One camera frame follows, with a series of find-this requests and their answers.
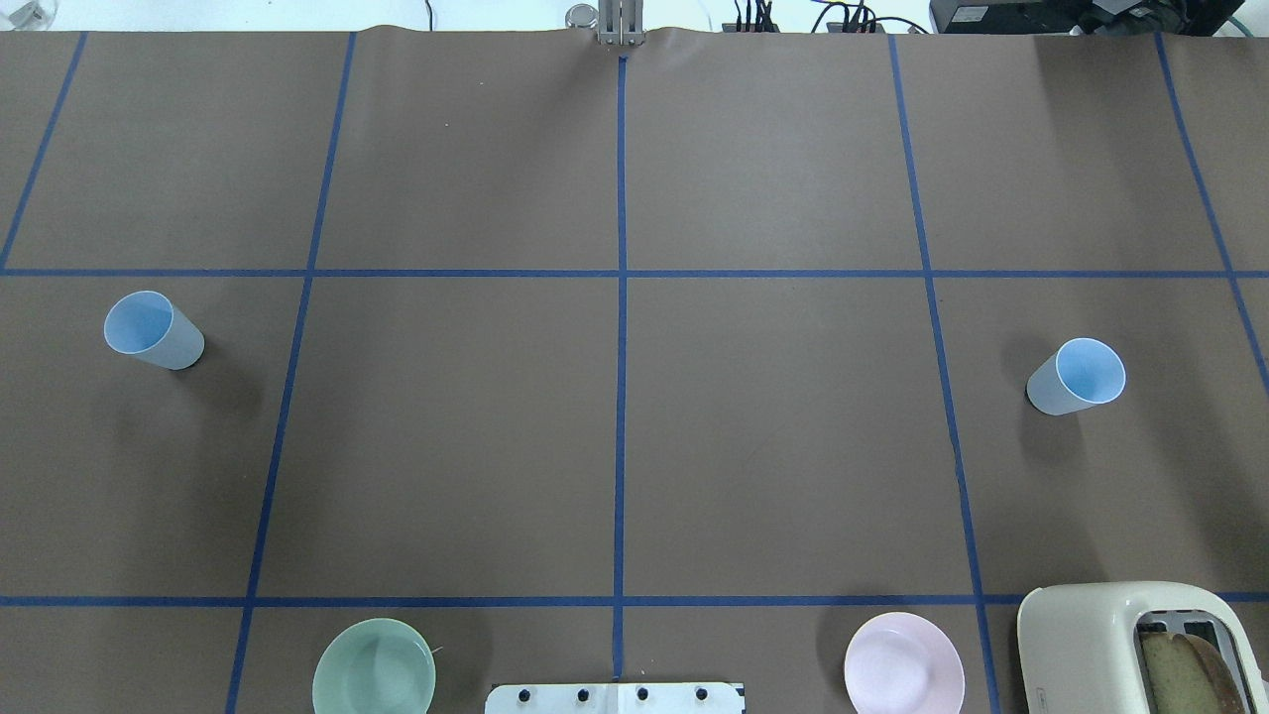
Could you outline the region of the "small metal cylinder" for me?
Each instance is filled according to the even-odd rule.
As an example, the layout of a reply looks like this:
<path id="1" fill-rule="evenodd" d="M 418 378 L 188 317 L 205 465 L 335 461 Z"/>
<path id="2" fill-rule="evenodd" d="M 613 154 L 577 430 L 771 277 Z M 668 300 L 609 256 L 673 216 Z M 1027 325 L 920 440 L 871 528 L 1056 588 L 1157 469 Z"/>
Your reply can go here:
<path id="1" fill-rule="evenodd" d="M 565 11 L 565 27 L 571 29 L 595 29 L 600 19 L 598 9 L 586 3 L 577 3 Z"/>

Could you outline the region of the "cream toaster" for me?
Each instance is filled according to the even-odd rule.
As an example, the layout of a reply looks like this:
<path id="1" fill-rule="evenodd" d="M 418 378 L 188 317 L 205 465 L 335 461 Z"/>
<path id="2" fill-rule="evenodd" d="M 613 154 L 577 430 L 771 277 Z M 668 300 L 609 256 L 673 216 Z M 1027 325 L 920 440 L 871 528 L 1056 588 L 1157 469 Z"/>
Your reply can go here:
<path id="1" fill-rule="evenodd" d="M 1206 588 L 1165 580 L 1033 588 L 1018 609 L 1018 661 L 1032 713 L 1156 713 L 1140 638 L 1197 635 L 1232 670 L 1247 713 L 1266 711 L 1266 673 L 1242 623 Z"/>

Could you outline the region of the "bread slice in toaster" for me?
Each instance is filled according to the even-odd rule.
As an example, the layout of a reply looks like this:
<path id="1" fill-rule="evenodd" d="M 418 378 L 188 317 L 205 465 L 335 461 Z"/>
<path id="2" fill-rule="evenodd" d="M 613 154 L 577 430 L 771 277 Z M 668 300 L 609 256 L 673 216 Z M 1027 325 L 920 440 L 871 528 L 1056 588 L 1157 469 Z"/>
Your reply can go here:
<path id="1" fill-rule="evenodd" d="M 1232 670 L 1197 635 L 1146 633 L 1141 654 L 1156 713 L 1247 713 Z"/>

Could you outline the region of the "green bowl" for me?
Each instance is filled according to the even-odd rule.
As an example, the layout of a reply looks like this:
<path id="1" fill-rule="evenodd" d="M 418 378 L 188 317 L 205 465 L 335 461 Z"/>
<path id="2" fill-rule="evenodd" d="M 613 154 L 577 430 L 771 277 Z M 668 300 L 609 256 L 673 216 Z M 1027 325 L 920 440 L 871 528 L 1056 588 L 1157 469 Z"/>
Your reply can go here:
<path id="1" fill-rule="evenodd" d="M 426 713 L 438 682 L 426 638 L 390 618 L 348 626 L 322 652 L 311 685 L 316 713 Z"/>

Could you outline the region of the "aluminium frame post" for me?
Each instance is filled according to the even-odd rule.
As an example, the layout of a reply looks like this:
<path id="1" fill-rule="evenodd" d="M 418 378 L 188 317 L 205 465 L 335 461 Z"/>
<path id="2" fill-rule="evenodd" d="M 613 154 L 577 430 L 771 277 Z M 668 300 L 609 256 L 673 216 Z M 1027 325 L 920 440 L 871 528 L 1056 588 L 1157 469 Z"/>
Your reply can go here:
<path id="1" fill-rule="evenodd" d="M 642 0 L 600 0 L 596 8 L 599 44 L 637 47 L 646 41 Z"/>

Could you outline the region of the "black laptop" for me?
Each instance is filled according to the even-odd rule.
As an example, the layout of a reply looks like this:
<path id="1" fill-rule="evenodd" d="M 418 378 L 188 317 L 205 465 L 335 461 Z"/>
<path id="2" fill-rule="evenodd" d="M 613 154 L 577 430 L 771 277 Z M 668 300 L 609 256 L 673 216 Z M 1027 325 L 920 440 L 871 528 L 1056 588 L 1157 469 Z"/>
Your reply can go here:
<path id="1" fill-rule="evenodd" d="M 930 1 L 939 36 L 1211 37 L 1242 1 Z"/>

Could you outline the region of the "white central post base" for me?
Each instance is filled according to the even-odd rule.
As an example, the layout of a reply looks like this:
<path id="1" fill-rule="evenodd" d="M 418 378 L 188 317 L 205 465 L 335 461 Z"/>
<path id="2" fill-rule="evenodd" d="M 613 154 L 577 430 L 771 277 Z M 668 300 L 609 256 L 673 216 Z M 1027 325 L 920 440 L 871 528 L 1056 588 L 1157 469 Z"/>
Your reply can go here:
<path id="1" fill-rule="evenodd" d="M 747 713 L 742 685 L 728 682 L 499 685 L 485 713 Z"/>

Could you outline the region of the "pink bowl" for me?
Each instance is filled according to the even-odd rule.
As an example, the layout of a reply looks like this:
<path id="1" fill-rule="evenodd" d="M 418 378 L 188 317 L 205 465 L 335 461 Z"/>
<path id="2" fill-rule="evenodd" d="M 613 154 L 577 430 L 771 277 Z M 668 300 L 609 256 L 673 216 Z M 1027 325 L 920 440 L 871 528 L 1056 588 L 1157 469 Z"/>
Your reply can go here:
<path id="1" fill-rule="evenodd" d="M 950 638 L 911 613 L 883 613 L 857 629 L 843 682 L 857 713 L 961 713 L 967 687 Z"/>

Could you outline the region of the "blue cup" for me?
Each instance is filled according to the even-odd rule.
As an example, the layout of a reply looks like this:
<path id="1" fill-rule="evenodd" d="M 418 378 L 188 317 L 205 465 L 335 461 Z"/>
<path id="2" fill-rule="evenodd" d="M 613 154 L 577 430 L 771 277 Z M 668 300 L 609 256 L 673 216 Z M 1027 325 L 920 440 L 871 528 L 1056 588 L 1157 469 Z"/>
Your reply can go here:
<path id="1" fill-rule="evenodd" d="M 1030 406 L 1048 416 L 1091 410 L 1121 397 L 1127 370 L 1114 347 L 1096 339 L 1063 342 L 1027 380 Z"/>
<path id="2" fill-rule="evenodd" d="M 159 290 L 121 297 L 103 321 L 105 342 L 114 353 L 178 372 L 203 356 L 202 330 Z"/>

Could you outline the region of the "black orange power strip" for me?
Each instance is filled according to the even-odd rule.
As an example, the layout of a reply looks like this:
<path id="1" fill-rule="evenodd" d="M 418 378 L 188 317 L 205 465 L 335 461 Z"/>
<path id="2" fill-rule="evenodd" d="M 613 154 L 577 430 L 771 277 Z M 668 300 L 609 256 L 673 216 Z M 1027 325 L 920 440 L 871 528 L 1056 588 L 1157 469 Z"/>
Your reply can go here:
<path id="1" fill-rule="evenodd" d="M 884 27 L 865 1 L 733 1 L 725 33 L 876 36 Z"/>

